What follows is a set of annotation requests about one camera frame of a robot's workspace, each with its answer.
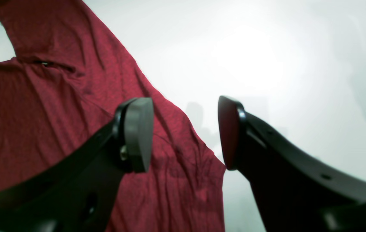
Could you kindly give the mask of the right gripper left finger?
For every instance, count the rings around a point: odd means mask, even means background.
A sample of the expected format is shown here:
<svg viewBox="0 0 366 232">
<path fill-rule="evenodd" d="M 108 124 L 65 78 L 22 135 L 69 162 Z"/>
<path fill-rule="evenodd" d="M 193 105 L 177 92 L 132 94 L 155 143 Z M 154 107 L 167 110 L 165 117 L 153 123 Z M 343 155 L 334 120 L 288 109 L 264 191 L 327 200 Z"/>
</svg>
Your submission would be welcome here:
<svg viewBox="0 0 366 232">
<path fill-rule="evenodd" d="M 126 173 L 149 170 L 151 98 L 120 104 L 114 118 L 43 173 L 0 191 L 0 232 L 103 232 Z"/>
</svg>

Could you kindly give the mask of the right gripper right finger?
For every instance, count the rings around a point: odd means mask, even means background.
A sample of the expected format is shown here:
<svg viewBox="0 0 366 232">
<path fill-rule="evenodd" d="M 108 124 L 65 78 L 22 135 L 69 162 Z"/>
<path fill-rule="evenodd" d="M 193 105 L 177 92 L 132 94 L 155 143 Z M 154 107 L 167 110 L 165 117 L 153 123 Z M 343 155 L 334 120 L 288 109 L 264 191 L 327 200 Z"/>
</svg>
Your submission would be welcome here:
<svg viewBox="0 0 366 232">
<path fill-rule="evenodd" d="M 220 96 L 227 170 L 248 181 L 267 232 L 366 232 L 366 181 L 308 155 L 236 99 Z"/>
</svg>

